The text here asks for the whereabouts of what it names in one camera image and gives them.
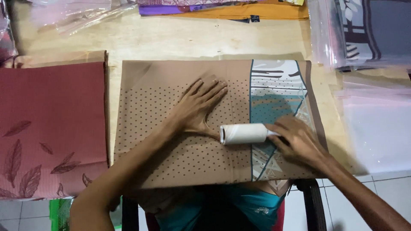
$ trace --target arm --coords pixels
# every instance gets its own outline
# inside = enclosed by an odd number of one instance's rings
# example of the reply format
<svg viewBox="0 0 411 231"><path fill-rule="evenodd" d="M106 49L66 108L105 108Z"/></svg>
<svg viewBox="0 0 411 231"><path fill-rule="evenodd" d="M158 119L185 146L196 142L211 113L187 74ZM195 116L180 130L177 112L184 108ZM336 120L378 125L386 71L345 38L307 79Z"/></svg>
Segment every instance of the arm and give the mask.
<svg viewBox="0 0 411 231"><path fill-rule="evenodd" d="M110 204L125 192L131 180L141 175L141 167L177 133L205 132L207 113L227 93L226 83L218 83L214 81L203 87L202 80L197 81L158 128L84 189L70 209L70 230L114 230L109 216Z"/></svg>
<svg viewBox="0 0 411 231"><path fill-rule="evenodd" d="M408 223L384 200L353 177L334 157L319 144L311 129L294 117L282 117L266 127L283 136L290 145L277 136L270 136L287 158L298 160L326 175L353 204L373 231L409 231Z"/></svg>

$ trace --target wooden table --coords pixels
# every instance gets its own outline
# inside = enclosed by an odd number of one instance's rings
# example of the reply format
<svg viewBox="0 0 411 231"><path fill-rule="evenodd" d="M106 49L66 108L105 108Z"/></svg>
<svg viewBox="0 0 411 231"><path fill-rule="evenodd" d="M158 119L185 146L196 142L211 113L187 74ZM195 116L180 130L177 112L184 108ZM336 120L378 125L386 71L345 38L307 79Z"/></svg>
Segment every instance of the wooden table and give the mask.
<svg viewBox="0 0 411 231"><path fill-rule="evenodd" d="M21 55L52 52L107 50L109 54L110 154L113 160L121 67L123 60L223 60L292 59L313 60L309 20L241 23L230 20L140 17L138 9L115 19L80 30L68 37L55 30L37 31L30 19L30 5L15 2L13 20ZM386 76L409 84L404 69L379 69L356 74L366 78ZM330 85L342 75L327 72L313 61L312 86L324 125L329 151L352 173L346 135Z"/></svg>

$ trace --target white tile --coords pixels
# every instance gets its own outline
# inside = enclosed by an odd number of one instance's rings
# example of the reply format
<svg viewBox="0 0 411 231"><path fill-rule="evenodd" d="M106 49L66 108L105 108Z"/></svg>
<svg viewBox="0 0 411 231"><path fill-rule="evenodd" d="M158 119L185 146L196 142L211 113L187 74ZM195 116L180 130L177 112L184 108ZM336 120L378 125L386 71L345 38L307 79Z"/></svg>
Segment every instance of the white tile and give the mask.
<svg viewBox="0 0 411 231"><path fill-rule="evenodd" d="M139 207L139 231L148 231L147 222L145 220L145 212Z"/></svg>
<svg viewBox="0 0 411 231"><path fill-rule="evenodd" d="M357 178L357 180L363 183L373 181L372 175L356 176L355 178ZM323 179L323 182L324 182L324 187L334 186L334 184L329 179Z"/></svg>
<svg viewBox="0 0 411 231"><path fill-rule="evenodd" d="M21 218L48 217L50 215L49 204L49 200L24 201Z"/></svg>
<svg viewBox="0 0 411 231"><path fill-rule="evenodd" d="M411 177L374 182L377 194L411 222Z"/></svg>
<svg viewBox="0 0 411 231"><path fill-rule="evenodd" d="M51 231L51 220L48 217L20 219L19 231Z"/></svg>
<svg viewBox="0 0 411 231"><path fill-rule="evenodd" d="M12 220L3 220L0 221L0 230L1 231L18 231L18 224L20 219L12 219Z"/></svg>
<svg viewBox="0 0 411 231"><path fill-rule="evenodd" d="M20 219L20 201L0 201L0 220Z"/></svg>
<svg viewBox="0 0 411 231"><path fill-rule="evenodd" d="M320 188L323 200L327 229L332 230L330 211L328 210L326 192ZM307 231L304 195L300 191L291 191L285 198L284 231Z"/></svg>
<svg viewBox="0 0 411 231"><path fill-rule="evenodd" d="M318 183L318 187L324 187L323 179L316 179L316 180L317 180L317 183ZM295 186L295 185L291 186L291 191L293 191L293 190L298 190L297 186Z"/></svg>
<svg viewBox="0 0 411 231"><path fill-rule="evenodd" d="M363 183L375 193L373 182ZM325 187L334 230L367 231L371 230L354 206L337 187Z"/></svg>
<svg viewBox="0 0 411 231"><path fill-rule="evenodd" d="M388 180L388 179L401 178L401 177L407 177L407 176L411 176L411 171L374 174L372 175L372 178L374 180Z"/></svg>

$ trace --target orange fabric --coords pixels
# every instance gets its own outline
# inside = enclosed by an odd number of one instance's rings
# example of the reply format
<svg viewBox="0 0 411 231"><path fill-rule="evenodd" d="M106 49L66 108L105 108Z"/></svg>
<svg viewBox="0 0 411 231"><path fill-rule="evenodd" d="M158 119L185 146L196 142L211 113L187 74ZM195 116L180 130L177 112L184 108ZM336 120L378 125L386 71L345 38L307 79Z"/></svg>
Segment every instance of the orange fabric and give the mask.
<svg viewBox="0 0 411 231"><path fill-rule="evenodd" d="M196 12L172 14L175 17L245 19L250 15L258 15L260 19L307 19L308 7L292 5L278 0L264 0L254 4L240 3L235 6L224 6L204 9Z"/></svg>

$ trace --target adhesive roll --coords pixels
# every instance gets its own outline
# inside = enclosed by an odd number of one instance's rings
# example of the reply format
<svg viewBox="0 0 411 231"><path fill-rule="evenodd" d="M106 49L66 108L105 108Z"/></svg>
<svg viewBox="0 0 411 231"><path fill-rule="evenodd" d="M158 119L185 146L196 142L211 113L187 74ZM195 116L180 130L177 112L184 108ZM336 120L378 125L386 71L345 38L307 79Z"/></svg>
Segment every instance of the adhesive roll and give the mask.
<svg viewBox="0 0 411 231"><path fill-rule="evenodd" d="M220 126L220 142L227 144L262 143L269 130L264 124L233 124Z"/></svg>

